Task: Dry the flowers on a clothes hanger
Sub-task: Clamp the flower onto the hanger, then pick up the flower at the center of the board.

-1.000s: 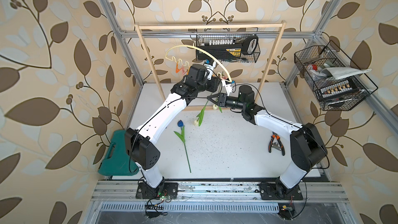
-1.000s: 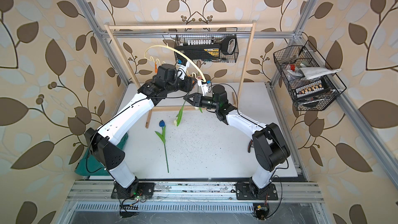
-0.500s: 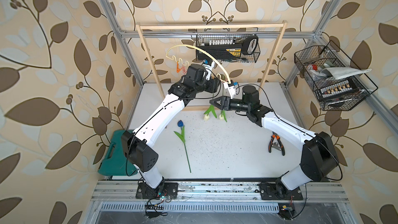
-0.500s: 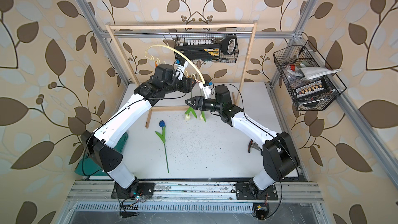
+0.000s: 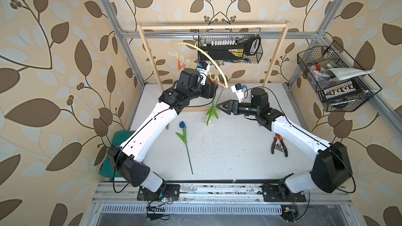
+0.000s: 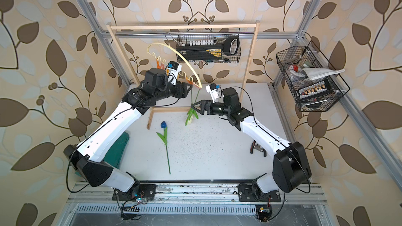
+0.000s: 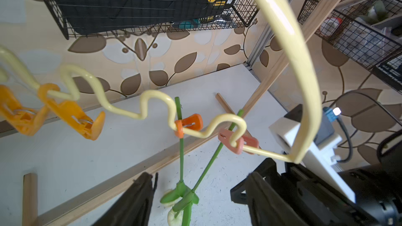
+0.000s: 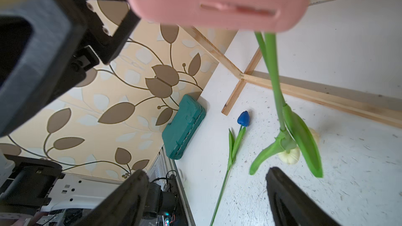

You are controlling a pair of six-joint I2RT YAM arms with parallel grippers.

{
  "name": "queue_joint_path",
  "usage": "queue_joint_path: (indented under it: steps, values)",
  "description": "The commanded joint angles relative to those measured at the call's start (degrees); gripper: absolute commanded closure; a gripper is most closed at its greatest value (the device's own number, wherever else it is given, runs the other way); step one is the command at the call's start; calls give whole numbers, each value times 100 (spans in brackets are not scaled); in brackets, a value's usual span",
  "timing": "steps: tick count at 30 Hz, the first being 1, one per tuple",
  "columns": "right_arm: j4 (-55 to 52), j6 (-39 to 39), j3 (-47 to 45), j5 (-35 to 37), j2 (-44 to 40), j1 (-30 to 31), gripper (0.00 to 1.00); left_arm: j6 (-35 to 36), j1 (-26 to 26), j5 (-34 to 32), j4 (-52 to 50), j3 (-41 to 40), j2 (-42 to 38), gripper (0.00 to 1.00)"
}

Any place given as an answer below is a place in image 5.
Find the blue tulip flower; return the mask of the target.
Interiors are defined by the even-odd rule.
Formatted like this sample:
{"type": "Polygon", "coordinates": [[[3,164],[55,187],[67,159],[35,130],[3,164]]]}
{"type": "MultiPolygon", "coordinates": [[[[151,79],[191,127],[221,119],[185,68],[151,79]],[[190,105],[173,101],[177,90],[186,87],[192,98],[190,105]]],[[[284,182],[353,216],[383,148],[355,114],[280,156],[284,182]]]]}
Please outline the blue tulip flower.
{"type": "Polygon", "coordinates": [[[194,174],[194,172],[193,172],[193,167],[192,167],[192,162],[191,162],[191,157],[190,157],[189,150],[188,150],[187,126],[186,126],[186,124],[185,124],[184,121],[181,121],[181,122],[179,123],[179,127],[182,129],[182,133],[180,134],[180,133],[176,132],[176,135],[182,140],[182,142],[183,142],[184,145],[185,145],[186,153],[187,153],[187,157],[188,157],[188,162],[189,162],[189,166],[190,166],[190,170],[191,170],[191,173],[194,174]]]}

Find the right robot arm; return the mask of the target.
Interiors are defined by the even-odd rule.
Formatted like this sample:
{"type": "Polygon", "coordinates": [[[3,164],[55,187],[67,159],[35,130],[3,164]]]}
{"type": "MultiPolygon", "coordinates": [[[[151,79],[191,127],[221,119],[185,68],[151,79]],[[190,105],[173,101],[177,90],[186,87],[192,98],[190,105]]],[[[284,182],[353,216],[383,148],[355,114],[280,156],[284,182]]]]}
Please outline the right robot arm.
{"type": "Polygon", "coordinates": [[[255,117],[259,125],[290,141],[314,162],[312,169],[289,174],[278,182],[276,193],[279,199],[285,201],[312,189],[332,193],[347,180],[354,179],[346,146],[319,138],[291,122],[281,109],[270,106],[267,90],[266,87],[251,88],[249,103],[243,101],[243,90],[238,90],[237,100],[218,103],[217,108],[228,115],[255,117]]]}

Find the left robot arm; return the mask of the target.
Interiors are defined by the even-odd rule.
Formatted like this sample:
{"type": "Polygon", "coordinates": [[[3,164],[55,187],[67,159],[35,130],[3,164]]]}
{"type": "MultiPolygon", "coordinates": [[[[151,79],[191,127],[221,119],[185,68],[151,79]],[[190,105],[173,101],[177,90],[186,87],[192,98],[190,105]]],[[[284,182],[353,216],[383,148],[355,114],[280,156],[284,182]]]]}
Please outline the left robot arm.
{"type": "Polygon", "coordinates": [[[153,111],[140,127],[120,146],[112,145],[107,155],[114,174],[122,176],[133,187],[141,186],[158,198],[165,192],[166,182],[142,161],[166,126],[196,98],[212,99],[217,85],[205,69],[184,69],[177,81],[164,90],[153,111]]]}

